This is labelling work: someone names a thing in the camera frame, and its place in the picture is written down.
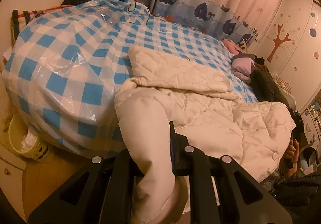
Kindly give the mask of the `person's right hand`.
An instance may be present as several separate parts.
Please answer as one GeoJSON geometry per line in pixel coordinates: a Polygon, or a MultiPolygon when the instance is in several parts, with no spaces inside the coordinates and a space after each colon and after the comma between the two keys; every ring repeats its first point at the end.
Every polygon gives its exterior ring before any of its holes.
{"type": "Polygon", "coordinates": [[[288,169],[292,169],[297,165],[299,159],[300,147],[296,139],[291,139],[286,152],[283,155],[283,162],[288,169]]]}

